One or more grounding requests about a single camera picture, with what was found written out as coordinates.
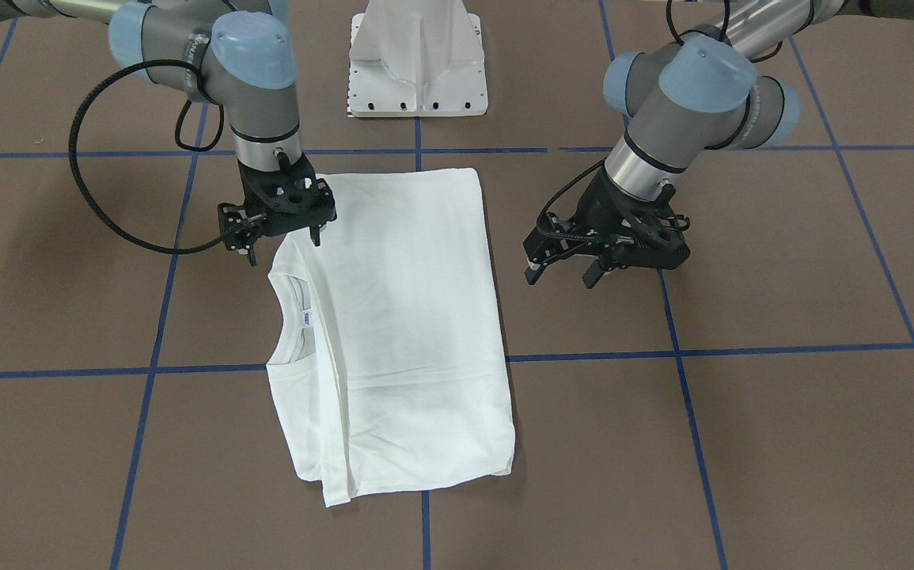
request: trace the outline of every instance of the white fabric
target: white fabric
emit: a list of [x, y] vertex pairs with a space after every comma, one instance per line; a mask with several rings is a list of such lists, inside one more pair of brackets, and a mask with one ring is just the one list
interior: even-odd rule
[[472, 169], [332, 174], [338, 219], [287, 235], [267, 372], [294, 468], [327, 506], [507, 475], [510, 383]]

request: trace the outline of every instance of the black cable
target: black cable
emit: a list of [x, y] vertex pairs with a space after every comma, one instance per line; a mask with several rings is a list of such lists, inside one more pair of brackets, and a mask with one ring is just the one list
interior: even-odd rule
[[218, 141], [221, 140], [221, 134], [225, 130], [225, 105], [218, 105], [218, 133], [214, 135], [214, 140], [210, 141], [210, 144], [206, 146], [193, 146], [192, 144], [182, 142], [182, 123], [185, 122], [186, 113], [189, 112], [189, 108], [192, 107], [192, 105], [193, 101], [186, 100], [185, 104], [182, 105], [182, 111], [179, 112], [179, 118], [175, 119], [175, 144], [182, 150], [191, 150], [193, 152], [207, 152], [208, 150], [213, 150], [214, 147], [218, 145]]
[[[664, 8], [667, 19], [667, 29], [671, 32], [671, 37], [674, 38], [675, 44], [680, 44], [680, 46], [685, 45], [685, 40], [681, 39], [681, 36], [678, 35], [678, 29], [674, 28], [674, 18], [671, 16], [671, 0], [667, 0], [667, 5]], [[727, 26], [731, 23], [731, 0], [724, 0], [724, 22], [720, 25], [720, 33], [717, 37], [718, 42], [723, 42], [727, 39]]]
[[767, 55], [763, 55], [763, 57], [755, 58], [755, 59], [749, 60], [749, 61], [750, 61], [750, 62], [753, 62], [753, 63], [759, 63], [759, 62], [767, 61], [767, 60], [770, 59], [771, 57], [774, 57], [774, 55], [779, 54], [779, 49], [782, 48], [782, 47], [783, 47], [783, 42], [778, 43], [778, 44], [776, 44], [776, 47], [774, 47], [774, 51], [770, 51], [770, 53], [768, 53]]
[[583, 237], [583, 235], [561, 234], [560, 232], [557, 232], [557, 231], [547, 231], [543, 227], [540, 227], [540, 221], [548, 216], [548, 209], [551, 208], [551, 206], [553, 204], [555, 204], [555, 201], [558, 198], [562, 197], [562, 194], [565, 194], [565, 192], [569, 192], [569, 188], [573, 188], [574, 185], [579, 184], [579, 181], [583, 180], [583, 178], [586, 178], [587, 174], [590, 174], [590, 173], [594, 172], [594, 170], [599, 169], [599, 167], [601, 167], [601, 165], [604, 165], [604, 163], [605, 163], [604, 158], [602, 158], [601, 160], [598, 160], [598, 162], [595, 162], [594, 165], [591, 166], [589, 169], [583, 170], [583, 172], [580, 173], [579, 176], [577, 176], [576, 178], [573, 178], [573, 180], [570, 180], [569, 184], [564, 185], [564, 187], [562, 187], [561, 190], [559, 190], [558, 192], [555, 192], [555, 195], [552, 196], [551, 199], [548, 199], [547, 203], [544, 203], [543, 208], [540, 209], [540, 214], [537, 216], [537, 222], [535, 223], [535, 227], [537, 228], [538, 234], [544, 235], [545, 238], [568, 239], [568, 241], [593, 241], [594, 240], [594, 237]]
[[130, 243], [135, 243], [135, 245], [141, 246], [144, 249], [150, 249], [152, 252], [166, 253], [169, 256], [185, 256], [189, 253], [202, 252], [204, 249], [214, 248], [222, 239], [228, 237], [235, 232], [242, 230], [243, 224], [235, 224], [222, 232], [221, 235], [211, 239], [207, 243], [201, 243], [201, 245], [194, 246], [194, 248], [165, 248], [163, 245], [154, 245], [149, 241], [143, 241], [141, 238], [135, 237], [134, 235], [129, 234], [123, 228], [119, 227], [112, 218], [109, 218], [105, 214], [104, 210], [101, 209], [101, 206], [98, 205], [98, 202], [95, 201], [94, 197], [91, 196], [91, 191], [88, 190], [87, 184], [84, 182], [84, 177], [80, 173], [80, 165], [77, 163], [77, 137], [80, 136], [80, 127], [84, 123], [84, 116], [87, 115], [88, 109], [91, 108], [91, 104], [98, 98], [98, 95], [102, 94], [108, 87], [116, 83], [118, 80], [123, 79], [123, 77], [128, 75], [133, 75], [141, 69], [149, 69], [152, 67], [181, 67], [183, 69], [188, 69], [196, 76], [196, 86], [199, 89], [200, 93], [203, 94], [207, 100], [210, 100], [210, 97], [207, 96], [206, 91], [203, 90], [203, 73], [200, 73], [200, 69], [196, 68], [193, 65], [186, 63], [181, 60], [152, 60], [140, 62], [138, 64], [130, 65], [130, 67], [125, 67], [116, 71], [112, 75], [106, 77], [102, 83], [98, 83], [98, 86], [95, 86], [94, 89], [91, 89], [91, 93], [87, 94], [87, 97], [84, 98], [84, 101], [81, 102], [80, 107], [77, 108], [77, 113], [74, 115], [73, 126], [70, 127], [70, 144], [67, 146], [66, 155], [70, 159], [70, 171], [73, 173], [74, 181], [77, 183], [77, 188], [79, 188], [81, 196], [84, 197], [84, 200], [87, 201], [88, 206], [91, 206], [91, 210], [98, 216], [109, 230], [116, 232], [118, 237], [129, 241]]

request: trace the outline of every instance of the white mounting bracket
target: white mounting bracket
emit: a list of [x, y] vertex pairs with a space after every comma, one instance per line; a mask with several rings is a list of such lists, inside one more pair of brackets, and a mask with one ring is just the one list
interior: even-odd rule
[[351, 19], [349, 116], [474, 116], [488, 109], [481, 19], [463, 0], [370, 0]]

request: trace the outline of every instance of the robotic arm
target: robotic arm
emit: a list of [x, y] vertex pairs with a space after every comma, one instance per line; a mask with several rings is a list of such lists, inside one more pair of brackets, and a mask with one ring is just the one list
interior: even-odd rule
[[669, 23], [674, 42], [612, 62], [605, 100], [628, 126], [608, 157], [591, 167], [597, 173], [571, 217], [562, 220], [548, 207], [590, 170], [544, 206], [523, 242], [529, 284], [549, 264], [572, 256], [595, 257], [583, 275], [587, 288], [616, 269], [680, 266], [689, 254], [682, 237], [688, 218], [669, 202], [696, 155], [779, 144], [797, 123], [796, 91], [758, 77], [756, 55], [837, 14], [914, 19], [914, 2], [752, 0], [725, 13], [681, 35]]
[[112, 54], [123, 67], [184, 62], [137, 75], [228, 111], [244, 199], [218, 205], [226, 249], [256, 264], [257, 239], [305, 227], [319, 245], [319, 229], [336, 210], [326, 181], [316, 179], [302, 151], [286, 1], [0, 0], [0, 21], [21, 15], [108, 23]]

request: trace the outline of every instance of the light blue joint cap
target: light blue joint cap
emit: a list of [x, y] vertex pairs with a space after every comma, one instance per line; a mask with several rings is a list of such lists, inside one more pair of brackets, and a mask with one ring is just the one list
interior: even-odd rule
[[619, 54], [605, 72], [605, 102], [608, 107], [622, 115], [629, 115], [629, 107], [626, 105], [626, 83], [629, 81], [629, 71], [633, 68], [637, 55], [642, 53], [643, 51], [626, 51], [626, 53]]
[[[143, 61], [143, 18], [146, 18], [146, 11], [153, 7], [154, 4], [128, 2], [112, 15], [108, 23], [108, 46], [119, 67], [130, 67]], [[150, 80], [146, 69], [139, 70], [135, 75]]]
[[798, 91], [783, 81], [776, 79], [774, 81], [783, 93], [783, 111], [779, 114], [779, 123], [776, 124], [774, 134], [771, 134], [767, 142], [761, 146], [776, 146], [785, 141], [794, 132], [794, 127], [798, 125], [798, 118], [801, 116], [801, 100], [798, 98]]
[[660, 89], [695, 112], [729, 112], [745, 102], [756, 84], [756, 66], [731, 46], [703, 36], [689, 37], [660, 72]]
[[264, 89], [283, 89], [298, 78], [291, 35], [275, 16], [229, 12], [214, 22], [211, 50], [229, 73]]
[[270, 5], [270, 13], [273, 14], [273, 17], [279, 19], [280, 23], [283, 23], [284, 28], [287, 28], [287, 22], [289, 21], [287, 0], [267, 0], [267, 4]]

